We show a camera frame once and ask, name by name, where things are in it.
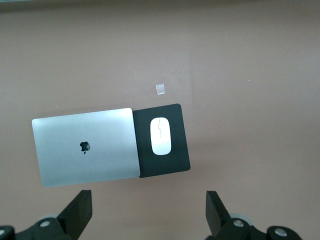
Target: screw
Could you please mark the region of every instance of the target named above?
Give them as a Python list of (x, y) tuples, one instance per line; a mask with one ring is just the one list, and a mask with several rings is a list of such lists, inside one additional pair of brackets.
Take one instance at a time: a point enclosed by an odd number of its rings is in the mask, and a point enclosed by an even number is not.
[(240, 220), (234, 220), (233, 224), (238, 228), (242, 228), (244, 226), (244, 223)]
[(44, 227), (47, 227), (50, 225), (50, 222), (49, 221), (44, 221), (40, 224), (40, 227), (44, 228)]
[(279, 235), (280, 237), (286, 237), (288, 234), (286, 233), (285, 230), (282, 228), (277, 228), (274, 230), (275, 234)]

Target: laptop lid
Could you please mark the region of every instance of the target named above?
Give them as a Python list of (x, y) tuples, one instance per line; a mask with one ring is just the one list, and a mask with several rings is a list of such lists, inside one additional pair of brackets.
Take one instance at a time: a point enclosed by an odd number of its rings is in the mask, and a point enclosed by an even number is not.
[(130, 108), (32, 120), (45, 187), (140, 176)]

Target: black mouse pad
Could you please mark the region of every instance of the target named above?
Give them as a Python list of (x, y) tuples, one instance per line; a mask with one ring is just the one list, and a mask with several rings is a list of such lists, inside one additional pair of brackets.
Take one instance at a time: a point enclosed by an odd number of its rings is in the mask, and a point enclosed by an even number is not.
[[(156, 155), (152, 150), (150, 124), (155, 118), (166, 118), (170, 126), (171, 151)], [(190, 169), (184, 120), (180, 104), (133, 111), (140, 178), (171, 174)]]

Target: table surface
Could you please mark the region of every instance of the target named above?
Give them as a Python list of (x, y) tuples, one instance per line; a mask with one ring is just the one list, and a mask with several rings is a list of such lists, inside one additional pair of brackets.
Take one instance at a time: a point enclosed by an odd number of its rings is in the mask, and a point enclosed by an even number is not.
[[(263, 232), (317, 239), (319, 10), (317, 0), (146, 0), (1, 13), (0, 225), (22, 231), (90, 189), (80, 240), (202, 240), (214, 190)], [(32, 119), (174, 103), (189, 171), (41, 185)]]

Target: white mouse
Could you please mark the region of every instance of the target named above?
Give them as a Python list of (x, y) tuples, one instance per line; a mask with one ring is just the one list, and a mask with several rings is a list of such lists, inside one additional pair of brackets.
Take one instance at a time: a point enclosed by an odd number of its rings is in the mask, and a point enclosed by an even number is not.
[(150, 123), (152, 151), (156, 155), (167, 155), (171, 152), (171, 134), (168, 119), (156, 117)]

